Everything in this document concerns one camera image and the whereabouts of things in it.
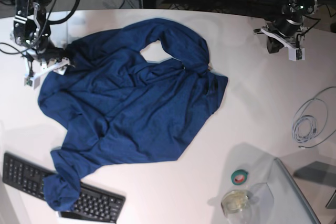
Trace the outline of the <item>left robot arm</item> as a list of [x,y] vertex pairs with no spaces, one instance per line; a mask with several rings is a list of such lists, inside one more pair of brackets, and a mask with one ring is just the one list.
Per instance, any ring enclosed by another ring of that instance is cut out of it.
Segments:
[[303,25],[304,17],[314,14],[317,9],[317,0],[287,0],[281,7],[281,15],[260,30],[268,37],[268,52],[275,54],[284,47],[293,48],[296,57],[302,58],[300,42],[310,31]]

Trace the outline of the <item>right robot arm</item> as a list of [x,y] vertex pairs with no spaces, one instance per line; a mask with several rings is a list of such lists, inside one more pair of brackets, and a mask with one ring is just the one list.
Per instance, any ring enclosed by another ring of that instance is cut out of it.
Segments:
[[33,61],[40,63],[43,72],[63,74],[71,66],[71,57],[63,48],[56,47],[49,39],[50,27],[65,23],[77,10],[80,0],[70,13],[59,20],[50,20],[51,10],[57,0],[16,0],[12,40],[23,49],[14,49],[12,55],[21,55],[28,65],[28,76],[33,77]]

